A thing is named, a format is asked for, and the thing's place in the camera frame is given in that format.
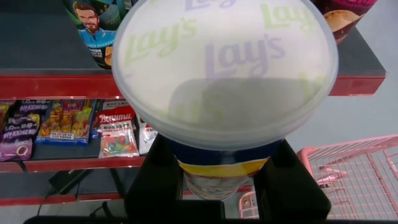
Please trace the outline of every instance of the wire basket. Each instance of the wire basket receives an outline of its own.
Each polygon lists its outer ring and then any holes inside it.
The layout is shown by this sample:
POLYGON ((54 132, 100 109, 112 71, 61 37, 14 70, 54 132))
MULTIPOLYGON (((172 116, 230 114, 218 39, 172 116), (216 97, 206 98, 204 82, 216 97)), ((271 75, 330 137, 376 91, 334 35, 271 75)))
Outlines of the wire basket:
POLYGON ((239 216, 241 218, 259 218, 256 192, 248 192, 239 199, 239 216))
POLYGON ((398 219, 398 135, 298 153, 329 198, 329 219, 398 219))

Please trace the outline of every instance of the floor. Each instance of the floor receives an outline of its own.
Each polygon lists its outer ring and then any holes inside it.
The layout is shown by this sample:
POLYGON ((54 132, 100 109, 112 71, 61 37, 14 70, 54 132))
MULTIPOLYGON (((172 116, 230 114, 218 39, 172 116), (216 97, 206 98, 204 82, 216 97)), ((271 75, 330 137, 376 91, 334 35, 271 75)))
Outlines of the floor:
MULTIPOLYGON (((371 138, 398 133, 398 30, 388 26, 398 21, 398 1, 379 0, 358 24, 358 29, 388 71, 388 76, 374 96, 328 97, 314 116, 287 137, 298 151, 304 146, 371 138)), ((226 201, 229 218, 238 218, 238 201, 234 195, 226 201)), ((44 205, 41 214, 89 215, 101 202, 78 202, 44 205)), ((124 215, 120 200, 109 202, 115 215, 124 215)), ((2 224, 23 223, 36 214, 38 206, 0 207, 2 224)))
MULTIPOLYGON (((236 193, 229 199, 224 201, 226 217, 239 218, 238 203, 243 193, 236 193)), ((184 200, 200 200, 194 195, 184 196, 184 200)), ((100 207, 102 201, 97 202, 77 202, 77 203, 64 203, 56 205, 43 205, 41 215, 79 215, 88 216, 96 208, 100 207)), ((115 217, 126 217, 124 205, 122 200, 108 201, 109 209, 115 217)), ((2 224, 22 224, 30 217, 36 216, 39 206, 13 206, 13 207, 0 207, 0 217, 2 224)), ((102 210, 97 213, 98 216, 104 216, 102 210)))

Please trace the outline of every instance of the black holder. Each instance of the black holder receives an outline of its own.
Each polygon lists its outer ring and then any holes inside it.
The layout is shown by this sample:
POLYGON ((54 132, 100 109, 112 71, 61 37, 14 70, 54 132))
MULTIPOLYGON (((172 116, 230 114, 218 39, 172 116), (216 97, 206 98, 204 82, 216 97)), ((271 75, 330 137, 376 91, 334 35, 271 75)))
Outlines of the black holder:
POLYGON ((128 220, 87 217, 34 217, 34 223, 323 223, 331 204, 287 141, 254 176, 260 220, 227 220, 224 203, 181 200, 183 170, 163 136, 157 136, 125 195, 128 220))

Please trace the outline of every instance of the translucent lid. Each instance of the translucent lid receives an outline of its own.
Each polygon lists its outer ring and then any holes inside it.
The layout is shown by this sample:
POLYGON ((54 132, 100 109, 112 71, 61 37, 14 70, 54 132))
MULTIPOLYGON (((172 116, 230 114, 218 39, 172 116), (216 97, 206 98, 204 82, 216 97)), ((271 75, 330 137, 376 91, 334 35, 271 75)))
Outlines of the translucent lid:
POLYGON ((113 75, 154 129, 189 146, 261 146, 300 126, 333 85, 333 35, 308 0, 139 1, 113 75))

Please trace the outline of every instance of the store shelf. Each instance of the store shelf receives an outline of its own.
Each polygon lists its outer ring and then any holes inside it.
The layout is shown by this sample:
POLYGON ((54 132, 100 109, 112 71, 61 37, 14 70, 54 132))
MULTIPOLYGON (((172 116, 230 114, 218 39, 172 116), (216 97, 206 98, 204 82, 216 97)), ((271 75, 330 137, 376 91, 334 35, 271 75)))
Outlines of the store shelf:
MULTIPOLYGON (((61 1, 3 1, 0 99, 122 97, 110 70, 98 68, 61 1)), ((372 95, 386 71, 353 29, 339 46, 333 96, 372 95)))
MULTIPOLYGON (((48 179, 54 172, 26 174, 0 174, 0 206, 38 205, 50 190, 48 179)), ((77 187, 71 189, 67 195, 54 195, 46 199, 45 203, 75 202, 77 187)))
POLYGON ((55 172, 72 169, 140 167, 145 157, 98 158, 100 140, 92 139, 88 146, 35 145, 30 160, 23 165, 0 162, 0 172, 55 172))
MULTIPOLYGON (((138 168, 119 168, 116 171, 127 192, 137 175, 138 168)), ((73 188, 68 194, 54 195, 44 201, 44 197, 50 190, 48 179, 53 175, 54 172, 0 174, 2 182, 7 183, 0 186, 0 207, 121 199, 109 169, 98 169, 88 174, 80 182, 80 185, 73 188)), ((251 190, 252 186, 244 186, 239 188, 238 192, 251 190)), ((184 183, 183 195, 191 194, 192 192, 184 183)))

